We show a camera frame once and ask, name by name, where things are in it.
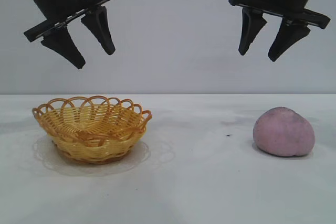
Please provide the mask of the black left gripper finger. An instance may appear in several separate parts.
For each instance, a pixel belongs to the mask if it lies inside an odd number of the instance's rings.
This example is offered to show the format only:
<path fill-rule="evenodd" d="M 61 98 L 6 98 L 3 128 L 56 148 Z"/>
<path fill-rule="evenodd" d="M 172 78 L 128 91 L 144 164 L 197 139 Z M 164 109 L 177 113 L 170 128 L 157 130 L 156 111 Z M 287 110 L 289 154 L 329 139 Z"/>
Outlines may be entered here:
<path fill-rule="evenodd" d="M 51 34 L 44 36 L 41 44 L 63 56 L 77 69 L 82 69 L 86 64 L 67 28 L 56 29 Z"/>
<path fill-rule="evenodd" d="M 95 9 L 90 10 L 84 15 L 81 22 L 94 35 L 108 55 L 112 55 L 115 52 L 105 6 L 97 6 Z"/>

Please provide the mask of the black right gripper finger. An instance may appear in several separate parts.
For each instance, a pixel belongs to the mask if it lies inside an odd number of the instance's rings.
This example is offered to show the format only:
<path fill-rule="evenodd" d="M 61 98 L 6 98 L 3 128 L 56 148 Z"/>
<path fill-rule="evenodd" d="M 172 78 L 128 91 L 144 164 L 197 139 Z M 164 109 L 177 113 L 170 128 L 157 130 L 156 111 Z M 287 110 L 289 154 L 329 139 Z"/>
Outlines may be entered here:
<path fill-rule="evenodd" d="M 243 56 L 254 41 L 261 29 L 267 24 L 263 18 L 263 12 L 248 7 L 242 9 L 242 31 L 238 47 L 239 53 Z"/>
<path fill-rule="evenodd" d="M 275 62 L 288 48 L 309 33 L 310 29 L 306 23 L 283 18 L 277 36 L 268 51 L 268 58 Z"/>

